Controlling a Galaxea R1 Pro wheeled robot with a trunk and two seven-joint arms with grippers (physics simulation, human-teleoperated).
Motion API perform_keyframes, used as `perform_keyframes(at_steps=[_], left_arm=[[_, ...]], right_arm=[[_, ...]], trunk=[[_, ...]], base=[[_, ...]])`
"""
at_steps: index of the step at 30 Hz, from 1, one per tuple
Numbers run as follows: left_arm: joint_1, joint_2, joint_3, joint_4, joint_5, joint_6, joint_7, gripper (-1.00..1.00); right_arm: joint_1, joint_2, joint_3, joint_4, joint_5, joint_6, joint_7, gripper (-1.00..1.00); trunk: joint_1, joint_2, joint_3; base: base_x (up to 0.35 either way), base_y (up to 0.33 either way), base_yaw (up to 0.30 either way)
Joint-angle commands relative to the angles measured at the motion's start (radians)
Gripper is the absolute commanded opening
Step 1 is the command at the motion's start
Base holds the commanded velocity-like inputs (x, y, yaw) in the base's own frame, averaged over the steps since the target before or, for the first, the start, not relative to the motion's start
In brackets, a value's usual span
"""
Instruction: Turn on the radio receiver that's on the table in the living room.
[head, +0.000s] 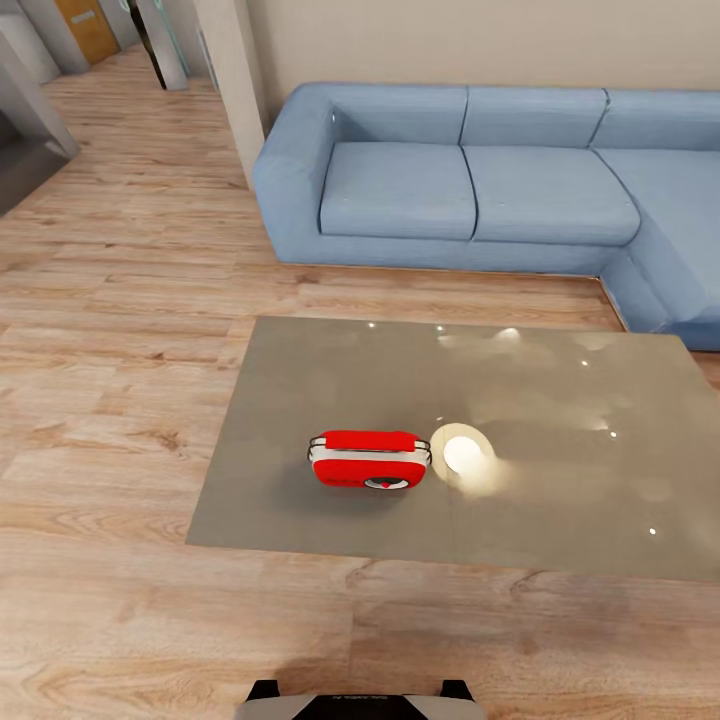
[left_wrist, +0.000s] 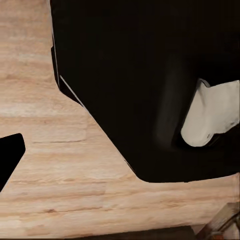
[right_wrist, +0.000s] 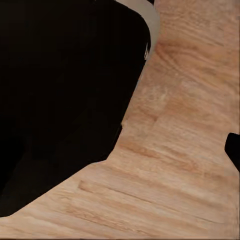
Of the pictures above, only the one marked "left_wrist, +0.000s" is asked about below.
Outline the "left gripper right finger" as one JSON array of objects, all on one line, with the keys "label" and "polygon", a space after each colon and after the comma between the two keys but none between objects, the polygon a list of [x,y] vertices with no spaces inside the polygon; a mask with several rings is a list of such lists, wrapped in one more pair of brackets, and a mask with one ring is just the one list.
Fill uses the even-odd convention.
[{"label": "left gripper right finger", "polygon": [[224,150],[240,172],[240,134],[230,132]]}]

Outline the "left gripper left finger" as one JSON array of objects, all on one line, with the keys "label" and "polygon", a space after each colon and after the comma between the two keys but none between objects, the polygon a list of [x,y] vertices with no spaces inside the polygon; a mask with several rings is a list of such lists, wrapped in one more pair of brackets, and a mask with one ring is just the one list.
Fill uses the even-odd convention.
[{"label": "left gripper left finger", "polygon": [[0,192],[26,152],[21,133],[0,138]]}]

